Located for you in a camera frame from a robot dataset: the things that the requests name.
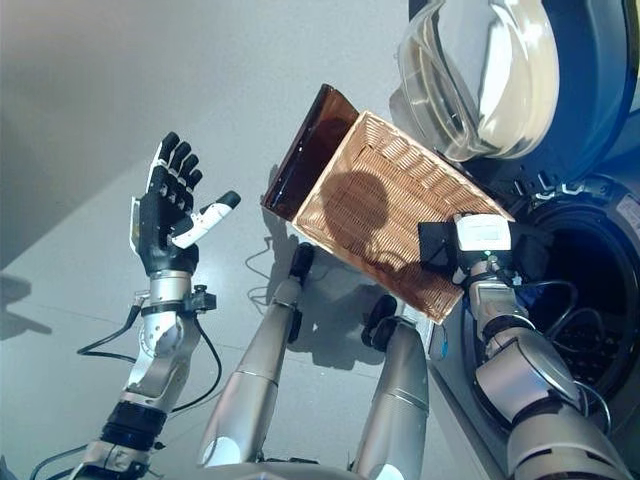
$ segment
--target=woven basket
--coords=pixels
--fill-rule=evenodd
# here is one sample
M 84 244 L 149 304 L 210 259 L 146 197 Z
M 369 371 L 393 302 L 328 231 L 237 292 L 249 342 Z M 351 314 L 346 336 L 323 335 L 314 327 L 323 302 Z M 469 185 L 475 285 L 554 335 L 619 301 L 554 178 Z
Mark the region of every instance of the woven basket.
M 511 217 L 436 154 L 360 114 L 293 218 L 294 227 L 441 323 L 462 290 L 420 267 L 419 222 Z

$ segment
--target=black cable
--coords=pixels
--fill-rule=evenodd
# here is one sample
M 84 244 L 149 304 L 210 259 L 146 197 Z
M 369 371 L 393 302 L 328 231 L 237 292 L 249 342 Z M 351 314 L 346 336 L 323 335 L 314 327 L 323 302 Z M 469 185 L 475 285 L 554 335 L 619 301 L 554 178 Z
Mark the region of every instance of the black cable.
M 502 276 L 500 276 L 500 279 L 503 282 L 505 282 Z M 518 295 L 518 290 L 525 290 L 529 288 L 539 288 L 539 287 L 548 287 L 548 286 L 556 286 L 556 285 L 564 286 L 568 288 L 569 295 L 570 295 L 569 303 L 567 304 L 567 307 L 562 312 L 562 314 L 556 319 L 556 321 L 553 322 L 549 328 L 547 328 L 547 330 L 544 332 L 544 336 L 547 339 L 549 339 L 549 341 L 551 341 L 554 344 L 554 346 L 556 346 L 560 350 L 564 350 L 569 353 L 585 352 L 585 350 L 578 350 L 578 349 L 563 345 L 562 343 L 558 342 L 556 338 L 558 337 L 560 332 L 567 325 L 569 325 L 569 323 L 571 323 L 571 321 L 573 321 L 578 315 L 580 315 L 581 313 L 590 312 L 593 315 L 593 319 L 595 320 L 599 337 L 597 339 L 597 344 L 594 345 L 592 348 L 590 348 L 588 351 L 598 350 L 602 346 L 602 343 L 604 342 L 604 338 L 606 336 L 602 316 L 597 310 L 590 307 L 584 307 L 584 308 L 579 308 L 575 310 L 578 304 L 578 289 L 572 282 L 569 282 L 567 280 L 540 280 L 537 282 L 529 282 L 522 285 L 513 285 L 510 281 L 505 283 L 513 287 L 513 289 L 516 292 L 516 295 Z
M 138 314 L 140 313 L 140 310 L 141 310 L 141 304 L 139 305 L 138 303 L 135 303 L 131 305 L 131 309 L 129 310 L 129 315 L 127 316 L 127 319 L 124 322 L 124 325 L 119 330 L 113 332 L 111 335 L 108 335 L 96 342 L 93 342 L 90 345 L 87 345 L 86 347 L 82 347 L 76 353 L 78 355 L 84 355 L 85 357 L 115 358 L 117 360 L 124 360 L 125 362 L 129 362 L 129 363 L 136 363 L 136 359 L 133 357 L 129 357 L 128 355 L 121 355 L 119 353 L 111 353 L 111 352 L 93 352 L 92 350 L 100 347 L 101 345 L 104 345 L 106 343 L 109 343 L 115 340 L 120 335 L 127 332 L 133 326 L 134 322 L 136 321 L 136 318 L 138 318 Z
M 64 458 L 64 457 L 68 457 L 69 455 L 73 455 L 74 453 L 82 452 L 85 448 L 87 448 L 87 445 L 88 444 L 85 443 L 84 445 L 82 445 L 80 447 L 72 448 L 70 450 L 66 450 L 64 452 L 60 452 L 60 453 L 58 453 L 56 455 L 52 455 L 49 458 L 45 458 L 38 465 L 36 465 L 33 468 L 33 470 L 31 470 L 31 475 L 29 475 L 29 480 L 35 480 L 35 478 L 38 476 L 38 473 L 40 473 L 40 470 L 42 470 L 44 467 L 49 465 L 51 462 L 55 462 L 56 460 L 59 460 L 59 459 Z
M 547 338 L 549 338 L 549 336 L 551 335 L 557 335 L 558 332 L 560 332 L 560 330 L 565 327 L 567 316 L 574 308 L 576 308 L 576 305 L 578 304 L 578 289 L 573 283 L 568 282 L 567 280 L 540 280 L 538 282 L 529 282 L 522 285 L 513 286 L 515 290 L 524 290 L 529 288 L 549 287 L 553 285 L 565 286 L 566 288 L 568 288 L 570 298 L 567 308 L 562 312 L 558 319 L 553 322 L 553 324 L 549 328 L 547 328 L 547 331 L 545 332 L 545 336 Z
M 184 405 L 180 405 L 179 407 L 174 408 L 173 410 L 171 410 L 172 413 L 173 412 L 179 412 L 180 410 L 184 410 L 186 408 L 192 407 L 196 403 L 199 403 L 202 400 L 204 400 L 205 398 L 207 398 L 218 387 L 218 384 L 220 383 L 220 379 L 222 378 L 222 362 L 220 361 L 220 356 L 218 355 L 218 352 L 216 351 L 216 348 L 213 346 L 213 343 L 211 342 L 211 340 L 209 339 L 209 337 L 207 336 L 205 331 L 202 329 L 202 325 L 200 325 L 200 322 L 198 321 L 198 319 L 196 317 L 194 317 L 193 322 L 195 323 L 196 328 L 200 332 L 200 335 L 202 335 L 202 338 L 204 339 L 205 343 L 209 347 L 209 350 L 211 350 L 211 354 L 213 355 L 213 358 L 215 358 L 215 360 L 216 360 L 216 364 L 218 365 L 218 374 L 216 375 L 215 382 L 213 382 L 213 385 L 211 386 L 211 388 L 209 388 L 209 390 L 207 390 L 205 393 L 200 395 L 195 400 L 192 400 L 192 401 L 190 401 L 188 403 L 185 403 Z
M 584 389 L 586 392 L 588 392 L 591 395 L 593 395 L 596 398 L 596 400 L 598 401 L 598 403 L 600 403 L 600 407 L 602 408 L 602 413 L 604 414 L 603 433 L 605 434 L 605 436 L 607 438 L 610 437 L 611 436 L 611 425 L 612 425 L 611 424 L 611 411 L 609 410 L 609 405 L 607 405 L 607 401 L 592 386 L 587 385 L 586 383 L 579 382 L 577 380 L 574 380 L 573 383 L 575 383 L 576 385 L 578 385 L 578 387 Z
M 69 468 L 67 470 L 64 470 L 60 473 L 56 473 L 55 475 L 50 476 L 49 478 L 47 478 L 47 480 L 59 480 L 60 478 L 64 478 L 67 477 L 71 474 L 71 472 L 73 472 L 73 468 Z
M 558 342 L 556 340 L 556 338 L 558 337 L 558 335 L 560 334 L 562 329 L 564 327 L 566 327 L 567 325 L 569 325 L 569 323 L 573 319 L 575 319 L 578 315 L 580 315 L 581 313 L 585 313 L 585 312 L 591 313 L 593 315 L 592 318 L 595 320 L 596 328 L 598 329 L 598 338 L 596 340 L 596 344 L 593 347 L 591 347 L 590 349 L 588 349 L 588 350 L 578 350 L 578 349 L 575 349 L 575 348 L 567 347 L 566 345 Z M 555 333 L 552 333 L 552 334 L 549 334 L 549 335 L 546 335 L 546 336 L 560 350 L 564 350 L 564 351 L 569 352 L 569 353 L 583 353 L 585 351 L 594 352 L 594 351 L 599 350 L 600 347 L 602 346 L 603 342 L 604 342 L 606 333 L 605 333 L 605 330 L 604 330 L 604 322 L 602 320 L 602 315 L 600 315 L 600 312 L 598 312 L 597 310 L 595 310 L 594 308 L 591 308 L 591 307 L 584 307 L 584 308 L 579 308 L 577 310 L 574 310 L 569 315 L 567 315 L 565 317 L 564 321 L 563 321 L 563 325 L 561 327 L 559 327 L 559 329 L 556 329 Z

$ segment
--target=silver robot leg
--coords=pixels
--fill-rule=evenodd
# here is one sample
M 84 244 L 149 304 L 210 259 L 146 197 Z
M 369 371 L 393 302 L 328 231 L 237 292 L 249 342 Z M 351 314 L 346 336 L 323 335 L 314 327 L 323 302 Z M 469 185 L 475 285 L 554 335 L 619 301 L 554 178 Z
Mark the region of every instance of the silver robot leg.
M 278 286 L 211 414 L 198 454 L 200 466 L 252 462 L 259 456 L 275 408 L 300 291 L 300 282 L 293 276 Z
M 351 470 L 368 479 L 418 480 L 429 414 L 427 361 L 420 335 L 402 319 L 383 320 L 378 334 L 394 327 Z

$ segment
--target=robot finger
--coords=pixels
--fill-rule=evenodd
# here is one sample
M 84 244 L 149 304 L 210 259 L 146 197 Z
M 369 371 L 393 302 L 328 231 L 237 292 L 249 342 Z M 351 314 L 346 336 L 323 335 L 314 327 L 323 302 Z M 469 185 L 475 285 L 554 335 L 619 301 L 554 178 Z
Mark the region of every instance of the robot finger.
M 169 173 L 173 176 L 177 177 L 178 172 L 180 171 L 180 167 L 182 166 L 182 161 L 187 158 L 189 152 L 191 151 L 191 145 L 187 142 L 182 142 L 178 145 L 175 152 L 173 152 L 173 157 L 171 157 L 171 162 L 169 163 Z
M 215 202 L 180 220 L 173 226 L 173 244 L 182 249 L 189 248 L 229 215 L 239 203 L 240 195 L 230 190 Z
M 198 162 L 199 160 L 197 156 L 193 154 L 189 155 L 187 159 L 182 162 L 182 168 L 180 169 L 178 178 L 182 178 L 186 182 L 187 176 L 191 173 L 191 170 L 193 170 L 196 165 L 198 165 Z
M 202 180 L 202 172 L 200 170 L 194 170 L 191 175 L 186 178 L 187 191 L 193 192 L 193 189 L 196 188 L 200 180 Z
M 160 142 L 153 161 L 149 167 L 147 177 L 147 192 L 159 192 L 162 196 L 167 195 L 167 160 L 169 155 L 180 142 L 180 137 L 174 132 L 169 132 Z

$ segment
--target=washing machine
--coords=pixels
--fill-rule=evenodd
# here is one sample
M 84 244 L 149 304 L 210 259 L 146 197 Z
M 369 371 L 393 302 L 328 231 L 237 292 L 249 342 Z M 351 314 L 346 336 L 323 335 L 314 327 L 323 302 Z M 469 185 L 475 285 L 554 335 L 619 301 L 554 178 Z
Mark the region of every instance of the washing machine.
M 561 354 L 574 377 L 606 399 L 611 439 L 637 475 L 639 5 L 416 0 L 409 7 L 394 122 L 517 221 L 553 235 L 543 278 L 574 283 L 578 308 L 597 310 L 605 326 L 597 349 L 589 348 L 595 329 L 580 322 L 566 328 L 560 340 L 575 348 Z M 536 326 L 544 331 L 560 314 L 565 295 L 550 289 L 533 300 Z M 508 426 L 474 386 L 480 355 L 473 322 L 462 306 L 435 328 L 431 367 L 506 474 Z M 591 415 L 603 423 L 600 409 Z

